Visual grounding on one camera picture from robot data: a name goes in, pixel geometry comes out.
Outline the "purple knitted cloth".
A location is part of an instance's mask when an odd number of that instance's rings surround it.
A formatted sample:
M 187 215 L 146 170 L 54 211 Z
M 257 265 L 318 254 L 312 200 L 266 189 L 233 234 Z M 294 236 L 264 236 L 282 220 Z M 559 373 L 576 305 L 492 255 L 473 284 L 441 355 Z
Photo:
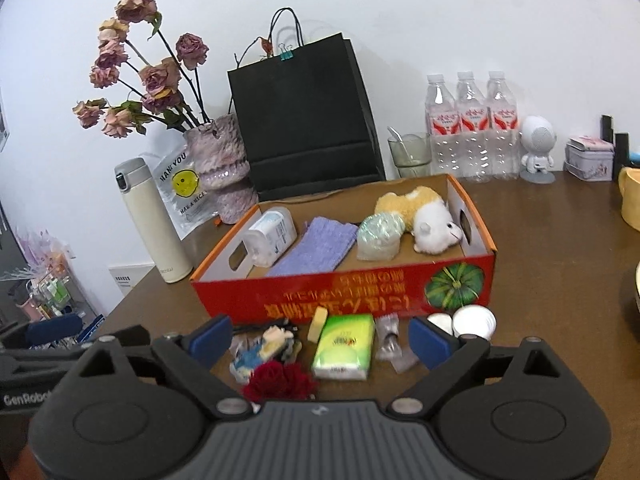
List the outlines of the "purple knitted cloth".
M 357 231 L 352 223 L 314 218 L 303 238 L 267 272 L 266 277 L 334 271 L 355 244 Z

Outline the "black lipstick tube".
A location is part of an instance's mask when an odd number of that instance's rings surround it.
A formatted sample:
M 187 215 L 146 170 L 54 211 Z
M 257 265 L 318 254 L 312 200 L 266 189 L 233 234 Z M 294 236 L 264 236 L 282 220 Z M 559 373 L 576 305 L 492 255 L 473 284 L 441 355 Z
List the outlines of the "black lipstick tube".
M 614 132 L 612 117 L 608 115 L 602 115 L 600 119 L 600 137 L 603 141 L 613 144 Z

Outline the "white wall socket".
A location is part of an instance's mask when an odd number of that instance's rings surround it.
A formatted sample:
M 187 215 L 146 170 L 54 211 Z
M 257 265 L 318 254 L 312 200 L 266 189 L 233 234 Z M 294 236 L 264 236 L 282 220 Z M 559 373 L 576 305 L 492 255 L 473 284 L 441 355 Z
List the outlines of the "white wall socket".
M 108 267 L 114 282 L 124 296 L 127 296 L 145 276 L 155 268 L 153 263 L 115 264 Z

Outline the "green glass cup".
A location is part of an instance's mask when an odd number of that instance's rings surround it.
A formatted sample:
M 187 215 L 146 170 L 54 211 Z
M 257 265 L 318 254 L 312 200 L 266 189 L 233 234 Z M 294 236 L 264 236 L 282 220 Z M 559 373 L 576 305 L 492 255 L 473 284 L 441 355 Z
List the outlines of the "green glass cup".
M 400 178 L 422 178 L 431 174 L 431 144 L 425 133 L 403 134 L 402 138 L 408 152 L 407 160 L 394 161 Z

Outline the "smiley face plastic bag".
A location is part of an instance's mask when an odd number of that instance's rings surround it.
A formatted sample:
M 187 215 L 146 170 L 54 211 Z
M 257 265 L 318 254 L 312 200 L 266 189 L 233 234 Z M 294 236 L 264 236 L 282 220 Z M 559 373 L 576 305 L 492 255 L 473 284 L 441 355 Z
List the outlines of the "smiley face plastic bag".
M 142 155 L 179 237 L 183 240 L 218 214 L 213 196 L 201 185 L 188 146 L 178 144 L 163 156 Z

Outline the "white plastic jar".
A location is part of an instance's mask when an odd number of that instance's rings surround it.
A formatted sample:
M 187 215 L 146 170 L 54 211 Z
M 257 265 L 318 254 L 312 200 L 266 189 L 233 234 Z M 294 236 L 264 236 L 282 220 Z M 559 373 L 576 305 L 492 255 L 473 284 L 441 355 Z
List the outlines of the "white plastic jar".
M 270 268 L 297 240 L 292 214 L 284 207 L 264 212 L 243 235 L 243 243 L 253 266 Z

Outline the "red artificial rose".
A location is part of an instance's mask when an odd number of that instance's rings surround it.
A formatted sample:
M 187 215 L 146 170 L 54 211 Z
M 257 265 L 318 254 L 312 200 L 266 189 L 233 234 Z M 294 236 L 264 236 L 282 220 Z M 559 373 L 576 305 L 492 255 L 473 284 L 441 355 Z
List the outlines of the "red artificial rose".
M 258 366 L 242 388 L 245 399 L 256 404 L 267 401 L 303 401 L 316 395 L 318 385 L 299 363 L 269 361 Z

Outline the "white astronaut figurine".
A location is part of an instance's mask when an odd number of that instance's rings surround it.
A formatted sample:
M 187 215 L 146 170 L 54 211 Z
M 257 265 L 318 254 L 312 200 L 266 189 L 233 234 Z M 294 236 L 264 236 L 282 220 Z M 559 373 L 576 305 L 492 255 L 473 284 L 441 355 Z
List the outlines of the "white astronaut figurine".
M 521 124 L 520 141 L 524 150 L 520 177 L 529 183 L 553 183 L 551 151 L 556 143 L 556 134 L 550 122 L 541 116 L 527 116 Z

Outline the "left water bottle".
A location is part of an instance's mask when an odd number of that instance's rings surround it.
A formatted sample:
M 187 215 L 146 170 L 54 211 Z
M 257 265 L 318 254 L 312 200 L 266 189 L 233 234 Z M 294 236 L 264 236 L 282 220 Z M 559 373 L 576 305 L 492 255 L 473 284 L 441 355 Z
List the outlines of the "left water bottle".
M 425 118 L 431 137 L 433 174 L 462 176 L 460 114 L 442 74 L 427 76 Z

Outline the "dried pink rose bouquet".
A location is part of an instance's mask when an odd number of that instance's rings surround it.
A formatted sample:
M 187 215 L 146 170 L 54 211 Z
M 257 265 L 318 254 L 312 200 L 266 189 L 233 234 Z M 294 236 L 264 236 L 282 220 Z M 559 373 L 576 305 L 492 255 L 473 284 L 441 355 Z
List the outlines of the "dried pink rose bouquet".
M 131 27 L 147 24 L 149 37 L 158 39 L 167 55 L 151 62 L 130 38 Z M 98 53 L 89 72 L 93 89 L 119 84 L 126 99 L 82 100 L 72 113 L 81 128 L 98 127 L 104 136 L 126 139 L 142 136 L 153 122 L 168 130 L 187 132 L 209 124 L 201 87 L 200 67 L 208 59 L 209 46 L 202 37 L 185 32 L 171 44 L 162 32 L 163 14 L 156 0 L 118 0 L 114 15 L 98 29 Z

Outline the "yellow mug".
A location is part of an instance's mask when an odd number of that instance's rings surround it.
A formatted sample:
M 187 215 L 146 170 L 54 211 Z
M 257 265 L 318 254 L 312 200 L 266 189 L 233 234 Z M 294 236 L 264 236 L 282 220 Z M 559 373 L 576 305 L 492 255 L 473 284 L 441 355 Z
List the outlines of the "yellow mug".
M 620 214 L 628 226 L 640 231 L 640 169 L 624 167 L 620 170 L 618 188 L 622 196 Z

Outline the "water bottle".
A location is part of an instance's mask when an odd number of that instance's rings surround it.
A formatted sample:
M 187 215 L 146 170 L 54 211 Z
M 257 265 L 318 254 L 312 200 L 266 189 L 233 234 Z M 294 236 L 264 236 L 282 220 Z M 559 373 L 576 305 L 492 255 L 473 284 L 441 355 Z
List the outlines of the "water bottle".
M 485 97 L 469 70 L 458 73 L 456 107 L 460 118 L 462 169 L 465 179 L 490 179 L 488 133 L 490 122 Z
M 460 114 L 442 74 L 427 76 L 425 118 L 431 137 L 433 174 L 462 176 Z
M 486 104 L 492 174 L 497 179 L 514 180 L 518 177 L 518 107 L 501 70 L 489 72 Z

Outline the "red cardboard box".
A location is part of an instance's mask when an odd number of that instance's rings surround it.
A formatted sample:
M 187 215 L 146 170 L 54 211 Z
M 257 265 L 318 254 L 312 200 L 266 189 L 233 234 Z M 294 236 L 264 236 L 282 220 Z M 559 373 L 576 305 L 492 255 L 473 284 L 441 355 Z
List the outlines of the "red cardboard box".
M 465 231 L 462 241 L 441 255 L 418 254 L 405 234 L 399 254 L 390 261 L 361 261 L 349 251 L 331 273 L 270 278 L 250 257 L 231 262 L 243 236 L 275 203 L 259 203 L 232 226 L 190 277 L 198 298 L 210 315 L 229 315 L 236 325 L 290 318 L 307 322 L 320 307 L 334 315 L 396 312 L 428 315 L 465 304 L 488 304 L 497 247 L 484 220 L 461 183 L 449 174 L 425 178 L 372 182 L 282 202 L 299 234 L 313 218 L 326 217 L 358 224 L 372 214 L 376 200 L 428 186 L 447 203 L 454 221 Z

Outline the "blue cartoon pouch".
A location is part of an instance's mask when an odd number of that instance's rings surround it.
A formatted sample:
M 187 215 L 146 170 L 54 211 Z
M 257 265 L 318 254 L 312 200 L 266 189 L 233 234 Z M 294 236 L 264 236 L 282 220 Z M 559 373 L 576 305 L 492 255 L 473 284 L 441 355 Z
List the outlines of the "blue cartoon pouch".
M 233 359 L 229 370 L 239 384 L 246 385 L 262 364 L 270 361 L 291 364 L 296 361 L 300 350 L 302 342 L 296 330 L 271 325 L 255 338 L 232 338 L 230 351 Z

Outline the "iridescent wrapped bundle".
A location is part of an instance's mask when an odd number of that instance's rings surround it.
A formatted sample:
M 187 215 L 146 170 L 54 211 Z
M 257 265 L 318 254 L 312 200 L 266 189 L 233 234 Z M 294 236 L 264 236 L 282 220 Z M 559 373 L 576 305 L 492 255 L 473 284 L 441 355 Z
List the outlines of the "iridescent wrapped bundle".
M 400 249 L 405 222 L 397 212 L 382 211 L 365 218 L 357 231 L 357 259 L 390 261 Z

